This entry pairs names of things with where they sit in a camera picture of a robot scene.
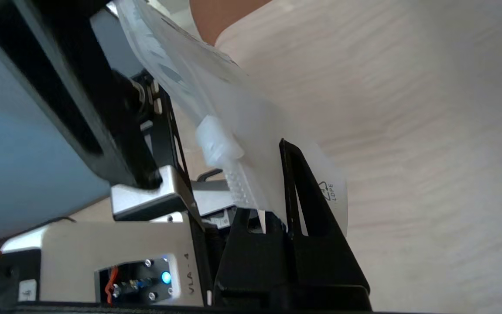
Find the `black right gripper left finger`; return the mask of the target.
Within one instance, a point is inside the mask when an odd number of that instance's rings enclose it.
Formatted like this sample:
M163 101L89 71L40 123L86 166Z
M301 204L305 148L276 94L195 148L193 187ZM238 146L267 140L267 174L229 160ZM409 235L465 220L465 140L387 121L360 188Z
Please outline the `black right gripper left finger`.
M253 212L237 209L215 276L215 288L275 288L291 283L283 224L268 212L266 233L249 232Z

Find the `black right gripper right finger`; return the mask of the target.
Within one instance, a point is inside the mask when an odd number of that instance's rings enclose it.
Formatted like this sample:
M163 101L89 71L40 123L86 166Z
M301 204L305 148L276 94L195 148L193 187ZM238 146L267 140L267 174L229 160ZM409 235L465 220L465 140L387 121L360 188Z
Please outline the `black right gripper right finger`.
M297 282L369 288L304 154L285 139L279 149L287 236Z

